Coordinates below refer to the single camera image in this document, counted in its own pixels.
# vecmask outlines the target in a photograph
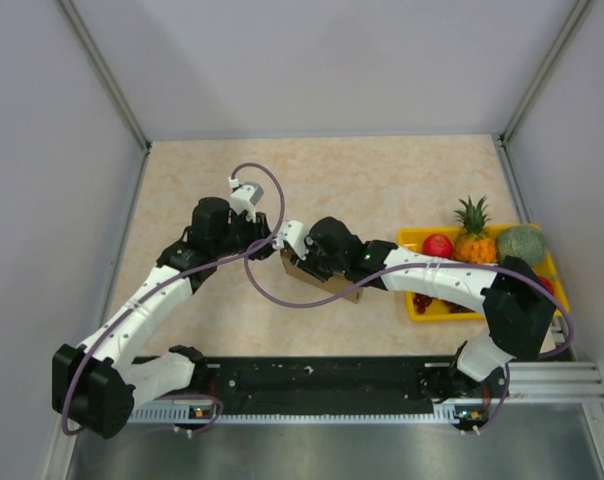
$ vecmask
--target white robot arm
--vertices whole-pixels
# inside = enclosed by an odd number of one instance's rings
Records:
[[[73,392],[69,416],[105,438],[124,426],[133,409],[171,391],[201,386],[206,360],[193,348],[174,347],[143,364],[134,364],[134,359],[173,309],[193,295],[215,268],[167,284],[168,280],[193,267],[243,252],[251,243],[269,236],[264,214],[255,211],[262,196],[260,186],[232,187],[230,203],[218,198],[200,201],[191,226],[165,249],[142,286],[102,329],[78,347],[64,345],[58,350],[53,358],[56,411],[62,412],[70,379],[89,350],[94,351]],[[320,280],[341,272],[348,280],[358,282],[380,273],[367,286],[422,293],[484,314],[489,328],[465,342],[452,364],[456,372],[477,382],[513,358],[537,357],[555,311],[550,302],[521,282],[490,271],[450,268],[463,265],[421,255],[391,242],[363,243],[333,217],[320,220],[310,229],[300,222],[286,222],[275,236],[273,247],[263,248],[249,258],[264,259],[280,249],[291,249],[291,262]],[[537,281],[524,262],[508,262],[507,268]],[[424,267],[385,272],[409,263]],[[123,314],[128,314],[125,321],[96,345],[104,329]]]

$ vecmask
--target pineapple leaves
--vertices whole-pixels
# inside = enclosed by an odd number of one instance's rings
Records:
[[[460,203],[464,206],[464,210],[455,210],[455,214],[469,233],[479,235],[484,232],[486,222],[490,220],[485,212],[487,207],[486,200],[487,197],[484,195],[474,205],[470,195],[466,201],[459,199]]]

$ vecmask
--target gray wall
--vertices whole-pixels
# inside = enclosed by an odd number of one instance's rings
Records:
[[[55,3],[0,2],[0,479],[39,475],[51,356],[97,323],[140,162]]]
[[[564,275],[579,350],[604,375],[604,1],[595,2],[512,151]]]
[[[575,0],[75,0],[153,140],[501,132]]]

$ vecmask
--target brown box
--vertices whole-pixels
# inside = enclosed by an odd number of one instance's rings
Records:
[[[321,282],[313,275],[306,273],[304,270],[299,269],[295,265],[290,262],[292,252],[290,250],[283,250],[280,254],[282,258],[282,265],[284,265],[284,271],[291,275],[293,278],[297,278],[304,283],[308,283],[309,285],[313,285],[314,287],[319,288],[320,290],[324,290],[325,292],[329,292],[332,294],[340,293],[343,290],[346,290],[353,282],[348,281],[344,278],[344,275],[340,273],[334,273],[331,278],[329,278],[326,282]],[[349,294],[342,297],[345,300],[348,300],[352,303],[358,303],[360,298],[362,298],[363,287],[358,288],[357,290],[353,290]]]

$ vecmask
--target metal table surface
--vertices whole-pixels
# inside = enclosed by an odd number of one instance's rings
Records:
[[[67,480],[604,479],[577,405],[506,405],[480,437],[449,425],[218,426],[115,439],[83,434]],[[102,462],[87,468],[86,460]]]

